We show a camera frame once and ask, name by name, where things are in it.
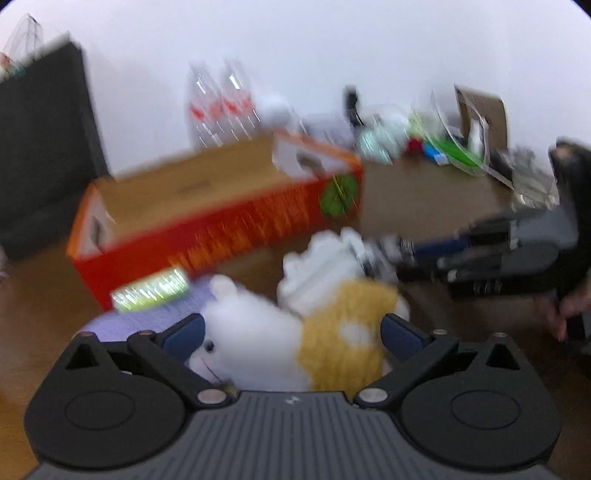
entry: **plush toy eye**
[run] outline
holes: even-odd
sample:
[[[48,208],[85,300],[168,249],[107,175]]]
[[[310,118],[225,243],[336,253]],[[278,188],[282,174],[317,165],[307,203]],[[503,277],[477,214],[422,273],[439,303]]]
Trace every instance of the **plush toy eye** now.
[[[215,347],[216,346],[213,344],[211,340],[205,340],[203,344],[203,348],[207,353],[212,353],[215,350]]]

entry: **cardboard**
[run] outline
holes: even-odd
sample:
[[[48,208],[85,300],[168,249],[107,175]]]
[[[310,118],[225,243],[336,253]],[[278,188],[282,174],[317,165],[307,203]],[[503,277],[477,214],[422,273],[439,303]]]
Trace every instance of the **cardboard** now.
[[[466,102],[469,102],[488,123],[489,147],[495,150],[507,150],[507,117],[503,100],[490,93],[480,92],[458,85],[455,88],[457,103],[460,108],[460,115],[462,116],[462,135],[468,138],[470,121],[476,119],[474,112],[466,106]]]
[[[190,275],[302,231],[353,218],[363,168],[346,151],[287,134],[165,161],[87,190],[67,255],[99,301],[171,265]]]

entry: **purple mat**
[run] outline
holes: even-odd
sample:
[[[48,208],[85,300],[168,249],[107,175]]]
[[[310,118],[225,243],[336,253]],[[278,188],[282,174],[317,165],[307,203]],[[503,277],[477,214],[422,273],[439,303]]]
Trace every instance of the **purple mat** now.
[[[99,315],[79,331],[94,332],[102,342],[119,342],[140,330],[162,332],[191,313],[198,313],[213,299],[209,291],[211,276],[198,278],[190,286],[190,293],[171,303],[143,310],[120,313],[111,310]]]

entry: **black bag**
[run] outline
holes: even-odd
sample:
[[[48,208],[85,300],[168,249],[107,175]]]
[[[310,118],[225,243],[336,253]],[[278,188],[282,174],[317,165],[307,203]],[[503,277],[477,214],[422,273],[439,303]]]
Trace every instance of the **black bag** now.
[[[0,245],[9,258],[67,235],[84,190],[105,175],[77,46],[0,83]]]

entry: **white wall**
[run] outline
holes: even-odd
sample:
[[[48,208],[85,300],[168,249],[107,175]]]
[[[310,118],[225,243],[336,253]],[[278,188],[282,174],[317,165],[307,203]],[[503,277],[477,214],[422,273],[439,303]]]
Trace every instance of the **white wall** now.
[[[559,136],[591,144],[591,19],[571,0],[498,0],[498,8],[511,142],[546,162]]]
[[[339,110],[348,83],[453,110],[459,83],[501,95],[510,142],[542,159],[559,135],[591,142],[591,20],[571,0],[15,0],[0,46],[26,12],[86,50],[114,173],[189,148],[188,64],[223,51],[301,114]]]
[[[365,104],[420,104],[454,83],[503,94],[496,0],[16,0],[0,46],[29,12],[46,37],[69,30],[87,52],[103,147],[114,173],[190,146],[188,63],[239,56],[299,113],[342,108],[345,84]]]

